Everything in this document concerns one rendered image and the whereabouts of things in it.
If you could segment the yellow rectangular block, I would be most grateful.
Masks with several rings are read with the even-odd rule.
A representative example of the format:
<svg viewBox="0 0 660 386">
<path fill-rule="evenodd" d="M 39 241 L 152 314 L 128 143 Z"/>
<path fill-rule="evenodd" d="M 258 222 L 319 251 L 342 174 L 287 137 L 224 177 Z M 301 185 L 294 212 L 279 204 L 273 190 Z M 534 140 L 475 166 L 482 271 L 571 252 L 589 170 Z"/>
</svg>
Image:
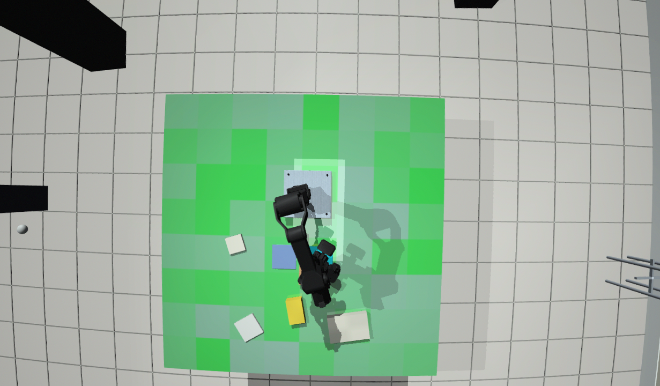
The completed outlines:
<svg viewBox="0 0 660 386">
<path fill-rule="evenodd" d="M 286 309 L 289 318 L 289 325 L 305 323 L 305 307 L 303 306 L 302 296 L 293 296 L 286 299 Z"/>
</svg>

